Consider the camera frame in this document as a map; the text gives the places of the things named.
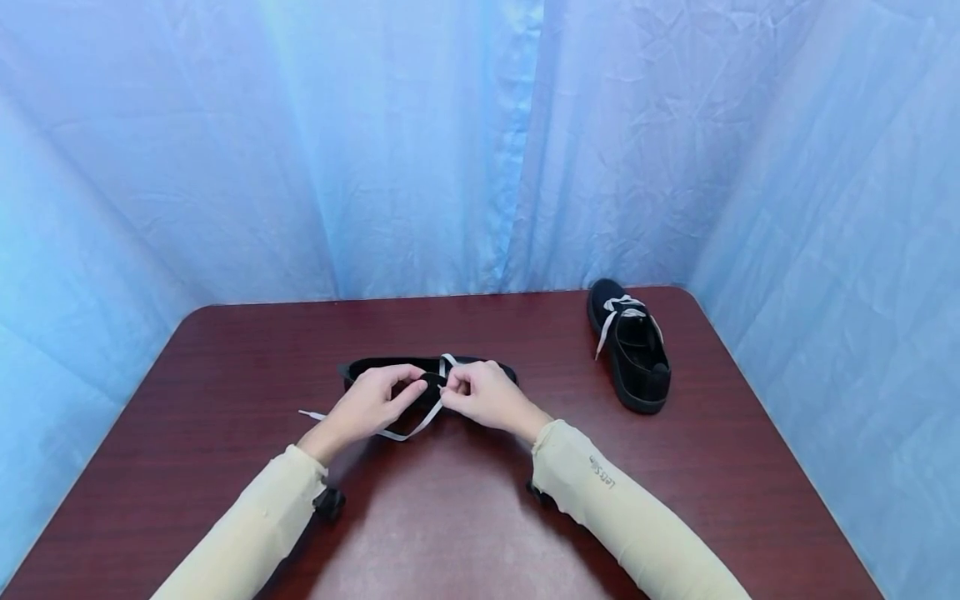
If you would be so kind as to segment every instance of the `black sneaker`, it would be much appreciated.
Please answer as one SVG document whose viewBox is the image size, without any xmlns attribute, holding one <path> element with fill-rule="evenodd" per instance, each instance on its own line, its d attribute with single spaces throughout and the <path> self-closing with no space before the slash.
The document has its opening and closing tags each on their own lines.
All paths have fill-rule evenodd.
<svg viewBox="0 0 960 600">
<path fill-rule="evenodd" d="M 616 281 L 600 279 L 590 287 L 587 316 L 600 336 L 594 360 L 607 349 L 620 402 L 636 413 L 658 413 L 670 390 L 670 363 L 647 307 Z"/>
</svg>

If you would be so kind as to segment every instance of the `hand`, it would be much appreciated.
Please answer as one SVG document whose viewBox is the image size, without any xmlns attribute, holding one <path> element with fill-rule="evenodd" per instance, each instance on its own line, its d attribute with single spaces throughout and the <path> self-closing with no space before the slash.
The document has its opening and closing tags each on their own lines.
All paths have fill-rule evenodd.
<svg viewBox="0 0 960 600">
<path fill-rule="evenodd" d="M 508 431 L 530 445 L 552 421 L 492 360 L 454 367 L 440 400 L 445 407 L 481 425 Z"/>
<path fill-rule="evenodd" d="M 417 381 L 423 369 L 413 365 L 392 365 L 367 369 L 337 402 L 326 419 L 317 423 L 297 446 L 328 466 L 348 444 L 358 442 L 396 421 L 400 414 L 426 390 L 426 381 Z M 396 398 L 392 390 L 401 381 L 410 383 Z"/>
</svg>

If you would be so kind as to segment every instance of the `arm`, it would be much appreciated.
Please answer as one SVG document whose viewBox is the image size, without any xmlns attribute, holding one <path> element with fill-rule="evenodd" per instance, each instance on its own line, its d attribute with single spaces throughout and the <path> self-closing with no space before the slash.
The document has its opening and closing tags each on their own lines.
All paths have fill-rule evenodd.
<svg viewBox="0 0 960 600">
<path fill-rule="evenodd" d="M 533 449 L 534 486 L 603 543 L 654 600 L 749 599 L 680 518 L 562 420 Z"/>
<path fill-rule="evenodd" d="M 653 600 L 749 598 L 683 521 L 612 465 L 587 436 L 527 399 L 496 363 L 454 368 L 442 399 L 480 424 L 531 444 L 534 486 L 587 527 Z"/>
<path fill-rule="evenodd" d="M 394 422 L 426 383 L 414 381 L 391 400 L 393 386 L 422 374 L 409 365 L 365 372 L 325 420 L 260 471 L 153 600 L 251 600 L 310 521 L 313 499 L 326 488 L 324 465 Z"/>
</svg>

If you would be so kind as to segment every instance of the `shoe sole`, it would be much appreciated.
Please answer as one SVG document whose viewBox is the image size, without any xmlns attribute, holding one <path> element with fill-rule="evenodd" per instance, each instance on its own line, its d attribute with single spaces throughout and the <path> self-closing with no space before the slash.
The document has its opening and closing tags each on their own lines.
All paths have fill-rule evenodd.
<svg viewBox="0 0 960 600">
<path fill-rule="evenodd" d="M 592 287 L 587 294 L 587 318 L 590 321 L 590 326 L 593 328 L 593 333 L 596 334 L 597 340 L 599 341 L 600 331 L 603 329 L 603 326 L 597 322 L 596 315 L 593 314 Z M 623 385 L 623 376 L 620 373 L 620 363 L 618 360 L 616 360 L 616 356 L 613 355 L 613 351 L 608 349 L 606 346 L 602 348 L 602 351 L 605 351 L 610 359 L 611 371 L 613 371 L 613 390 L 616 392 L 616 399 L 620 400 L 620 404 L 623 404 L 629 410 L 641 415 L 655 415 L 656 413 L 660 412 L 660 410 L 663 408 L 663 405 L 666 404 L 666 397 L 663 400 L 652 402 L 650 400 L 643 400 L 632 396 L 629 392 L 627 392 L 627 388 Z"/>
</svg>

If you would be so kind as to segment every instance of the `table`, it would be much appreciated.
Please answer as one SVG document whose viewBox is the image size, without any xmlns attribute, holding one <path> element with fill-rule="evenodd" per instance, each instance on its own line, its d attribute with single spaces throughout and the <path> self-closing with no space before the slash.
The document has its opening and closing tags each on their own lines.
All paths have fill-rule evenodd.
<svg viewBox="0 0 960 600">
<path fill-rule="evenodd" d="M 4 600 L 149 598 L 270 458 L 341 395 L 337 364 L 482 356 L 590 436 L 714 549 L 754 598 L 879 598 L 697 302 L 631 291 L 673 366 L 655 417 L 593 361 L 586 292 L 211 306 L 190 315 L 11 581 Z M 586 529 L 540 507 L 529 452 L 442 412 L 406 444 L 338 457 L 348 499 L 260 597 L 642 597 Z"/>
</svg>

